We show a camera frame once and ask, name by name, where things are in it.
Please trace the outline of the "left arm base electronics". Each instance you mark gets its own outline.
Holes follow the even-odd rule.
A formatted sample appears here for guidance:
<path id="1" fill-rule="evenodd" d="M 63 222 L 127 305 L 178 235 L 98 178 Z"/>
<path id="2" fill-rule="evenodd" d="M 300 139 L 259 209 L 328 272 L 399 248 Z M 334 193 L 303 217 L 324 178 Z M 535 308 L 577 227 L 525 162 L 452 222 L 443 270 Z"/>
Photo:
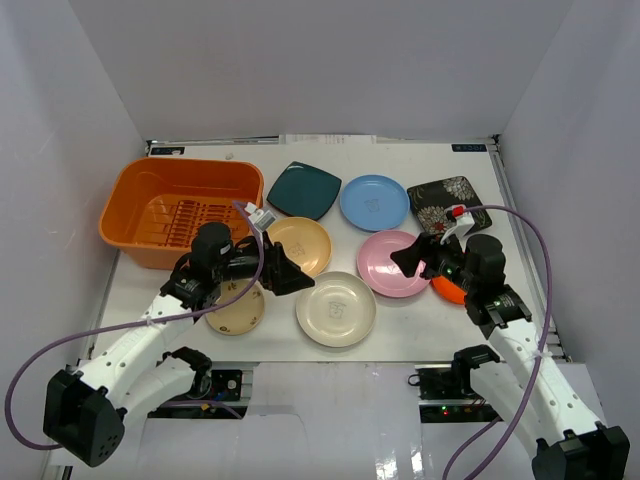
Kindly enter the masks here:
<path id="1" fill-rule="evenodd" d="M 248 408 L 244 393 L 244 372 L 239 369 L 215 369 L 208 392 L 199 399 L 180 395 L 147 415 L 148 419 L 240 420 Z"/>

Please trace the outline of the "black floral square plate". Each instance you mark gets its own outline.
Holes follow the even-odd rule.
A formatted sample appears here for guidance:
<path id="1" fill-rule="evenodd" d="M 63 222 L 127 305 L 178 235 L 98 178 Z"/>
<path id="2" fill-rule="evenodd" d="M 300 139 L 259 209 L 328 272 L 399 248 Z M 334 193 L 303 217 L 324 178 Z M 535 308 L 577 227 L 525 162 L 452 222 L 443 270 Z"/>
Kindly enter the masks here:
<path id="1" fill-rule="evenodd" d="M 465 176 L 455 176 L 409 187 L 410 208 L 422 229 L 432 235 L 443 234 L 454 223 L 446 210 L 455 205 L 477 207 L 481 201 Z"/>

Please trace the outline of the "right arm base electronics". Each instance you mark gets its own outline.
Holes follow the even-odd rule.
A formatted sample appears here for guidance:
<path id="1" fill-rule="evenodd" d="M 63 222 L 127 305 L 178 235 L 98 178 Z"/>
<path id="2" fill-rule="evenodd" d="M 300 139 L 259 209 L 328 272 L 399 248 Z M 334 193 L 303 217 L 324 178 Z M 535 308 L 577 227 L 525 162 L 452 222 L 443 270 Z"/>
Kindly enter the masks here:
<path id="1" fill-rule="evenodd" d="M 484 398 L 464 393 L 444 364 L 417 368 L 407 384 L 418 391 L 422 424 L 488 423 L 498 417 Z"/>

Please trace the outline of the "pink round plate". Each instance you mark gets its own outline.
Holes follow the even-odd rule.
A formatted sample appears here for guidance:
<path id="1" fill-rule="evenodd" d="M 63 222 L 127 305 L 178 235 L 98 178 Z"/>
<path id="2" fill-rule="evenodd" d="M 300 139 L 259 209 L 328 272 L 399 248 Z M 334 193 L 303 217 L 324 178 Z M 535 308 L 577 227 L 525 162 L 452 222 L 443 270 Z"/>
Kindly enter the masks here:
<path id="1" fill-rule="evenodd" d="M 429 280 L 420 276 L 420 269 L 413 277 L 405 277 L 390 258 L 393 252 L 409 247 L 415 240 L 415 235 L 400 230 L 371 235 L 357 254 L 357 269 L 362 280 L 376 293 L 390 298 L 407 298 L 425 290 Z"/>

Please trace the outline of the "light blue round plate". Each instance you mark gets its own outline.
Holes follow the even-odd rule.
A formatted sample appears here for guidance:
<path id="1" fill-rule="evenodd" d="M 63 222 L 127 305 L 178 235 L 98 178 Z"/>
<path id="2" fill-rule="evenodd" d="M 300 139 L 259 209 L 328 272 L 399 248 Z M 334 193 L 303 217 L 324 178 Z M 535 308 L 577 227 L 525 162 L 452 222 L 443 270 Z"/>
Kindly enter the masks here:
<path id="1" fill-rule="evenodd" d="M 409 213 L 410 200 L 395 180 L 383 175 L 362 175 L 344 187 L 339 205 L 352 225 L 378 232 L 400 226 Z"/>

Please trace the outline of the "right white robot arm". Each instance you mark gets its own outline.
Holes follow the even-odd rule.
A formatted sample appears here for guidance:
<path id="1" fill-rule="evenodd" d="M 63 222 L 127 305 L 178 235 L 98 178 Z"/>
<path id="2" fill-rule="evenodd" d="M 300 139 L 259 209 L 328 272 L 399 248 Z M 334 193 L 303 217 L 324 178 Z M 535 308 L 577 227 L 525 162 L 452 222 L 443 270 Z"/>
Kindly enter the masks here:
<path id="1" fill-rule="evenodd" d="M 478 234 L 460 246 L 421 234 L 390 258 L 407 277 L 442 277 L 464 291 L 467 315 L 486 341 L 455 353 L 452 388 L 488 401 L 526 449 L 535 478 L 623 478 L 628 437 L 604 424 L 550 356 L 530 311 L 505 281 L 499 240 Z"/>

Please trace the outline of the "yellow round plate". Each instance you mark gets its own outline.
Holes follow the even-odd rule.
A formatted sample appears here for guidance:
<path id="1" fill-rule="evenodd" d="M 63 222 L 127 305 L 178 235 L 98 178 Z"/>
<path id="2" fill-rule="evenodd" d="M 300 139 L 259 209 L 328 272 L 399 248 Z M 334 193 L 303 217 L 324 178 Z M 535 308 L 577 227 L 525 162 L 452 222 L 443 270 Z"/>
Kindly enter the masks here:
<path id="1" fill-rule="evenodd" d="M 267 233 L 273 243 L 280 242 L 289 259 L 301 270 L 315 277 L 329 265 L 332 242 L 318 222 L 304 217 L 288 217 L 275 221 Z"/>

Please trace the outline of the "cream white round plate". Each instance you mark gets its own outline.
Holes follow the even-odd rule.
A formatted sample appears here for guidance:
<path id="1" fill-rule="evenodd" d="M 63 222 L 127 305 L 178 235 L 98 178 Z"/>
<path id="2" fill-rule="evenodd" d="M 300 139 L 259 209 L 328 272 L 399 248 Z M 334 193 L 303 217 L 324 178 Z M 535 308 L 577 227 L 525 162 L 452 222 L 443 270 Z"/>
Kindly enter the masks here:
<path id="1" fill-rule="evenodd" d="M 371 333 L 377 304 L 363 280 L 333 271 L 318 275 L 315 286 L 300 293 L 295 311 L 299 326 L 311 340 L 330 348 L 346 348 Z"/>

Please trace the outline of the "teal square plate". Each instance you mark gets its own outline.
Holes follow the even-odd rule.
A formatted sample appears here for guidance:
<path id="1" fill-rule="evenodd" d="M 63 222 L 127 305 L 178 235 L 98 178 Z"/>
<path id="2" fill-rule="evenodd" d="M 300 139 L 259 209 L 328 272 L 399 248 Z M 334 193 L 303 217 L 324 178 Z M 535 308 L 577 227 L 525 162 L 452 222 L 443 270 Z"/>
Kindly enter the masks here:
<path id="1" fill-rule="evenodd" d="M 276 179 L 267 201 L 284 215 L 319 221 L 331 209 L 341 185 L 337 176 L 294 161 Z"/>

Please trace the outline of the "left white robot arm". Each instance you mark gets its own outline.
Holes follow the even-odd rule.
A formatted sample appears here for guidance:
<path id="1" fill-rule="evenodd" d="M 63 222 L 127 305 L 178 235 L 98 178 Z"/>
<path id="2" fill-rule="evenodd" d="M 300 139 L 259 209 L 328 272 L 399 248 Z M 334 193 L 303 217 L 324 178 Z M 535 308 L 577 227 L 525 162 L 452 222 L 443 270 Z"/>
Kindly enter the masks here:
<path id="1" fill-rule="evenodd" d="M 190 251 L 141 317 L 98 357 L 48 382 L 43 431 L 89 467 L 114 454 L 128 427 L 179 395 L 206 396 L 211 360 L 170 344 L 214 307 L 227 281 L 253 279 L 277 296 L 314 286 L 267 234 L 234 246 L 222 223 L 201 226 Z"/>

